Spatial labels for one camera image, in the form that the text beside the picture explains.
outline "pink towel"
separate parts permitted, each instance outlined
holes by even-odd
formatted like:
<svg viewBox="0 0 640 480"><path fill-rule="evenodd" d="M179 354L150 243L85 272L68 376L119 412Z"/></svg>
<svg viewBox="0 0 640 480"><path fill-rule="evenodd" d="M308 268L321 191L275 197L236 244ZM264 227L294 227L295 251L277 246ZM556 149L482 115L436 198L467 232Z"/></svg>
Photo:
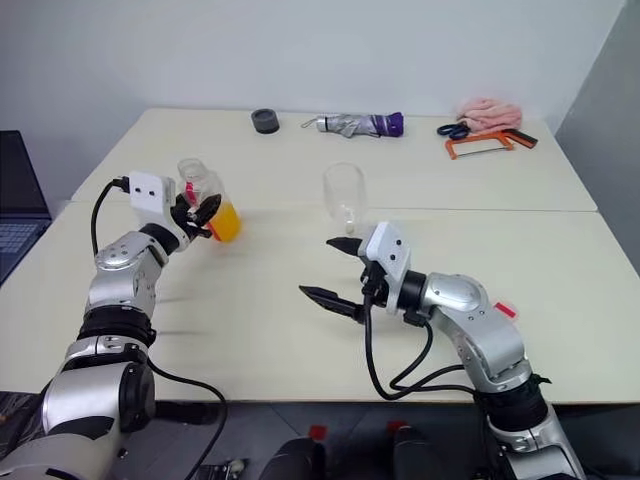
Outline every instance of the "pink towel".
<svg viewBox="0 0 640 480"><path fill-rule="evenodd" d="M520 128L519 107L492 98L475 98L460 109L458 121L465 122L473 133L491 133L506 128Z"/></svg>

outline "black tape roll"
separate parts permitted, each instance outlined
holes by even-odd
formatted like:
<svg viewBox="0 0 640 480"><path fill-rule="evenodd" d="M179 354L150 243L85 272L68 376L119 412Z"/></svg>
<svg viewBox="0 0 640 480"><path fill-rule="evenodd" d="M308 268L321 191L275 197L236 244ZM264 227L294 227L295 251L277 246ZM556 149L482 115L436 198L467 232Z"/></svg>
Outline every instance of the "black tape roll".
<svg viewBox="0 0 640 480"><path fill-rule="evenodd" d="M274 133L280 129L276 112L270 108L261 108L253 112L251 121L258 133Z"/></svg>

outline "white wall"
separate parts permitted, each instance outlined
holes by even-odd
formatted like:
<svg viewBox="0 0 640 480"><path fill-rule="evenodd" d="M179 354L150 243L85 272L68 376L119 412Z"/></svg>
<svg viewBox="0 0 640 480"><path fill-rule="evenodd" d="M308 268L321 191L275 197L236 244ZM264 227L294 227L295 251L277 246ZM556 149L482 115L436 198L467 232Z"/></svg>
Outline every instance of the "white wall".
<svg viewBox="0 0 640 480"><path fill-rule="evenodd" d="M623 0L0 0L0 129L68 198L148 106L447 114L556 129Z"/></svg>

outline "laptop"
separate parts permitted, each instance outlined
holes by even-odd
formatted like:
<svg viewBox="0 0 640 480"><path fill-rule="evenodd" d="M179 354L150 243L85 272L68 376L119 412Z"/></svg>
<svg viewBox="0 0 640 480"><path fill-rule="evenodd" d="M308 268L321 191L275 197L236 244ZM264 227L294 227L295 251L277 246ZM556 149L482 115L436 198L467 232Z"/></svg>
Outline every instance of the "laptop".
<svg viewBox="0 0 640 480"><path fill-rule="evenodd" d="M0 285L50 224L22 135L0 131Z"/></svg>

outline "laptop keyboard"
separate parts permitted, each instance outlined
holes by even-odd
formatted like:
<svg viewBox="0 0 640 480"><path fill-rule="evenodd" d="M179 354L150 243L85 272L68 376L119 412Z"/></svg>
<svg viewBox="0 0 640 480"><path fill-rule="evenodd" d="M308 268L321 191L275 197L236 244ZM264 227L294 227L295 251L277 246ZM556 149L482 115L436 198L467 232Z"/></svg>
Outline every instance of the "laptop keyboard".
<svg viewBox="0 0 640 480"><path fill-rule="evenodd" d="M0 253L17 253L37 223L0 223Z"/></svg>

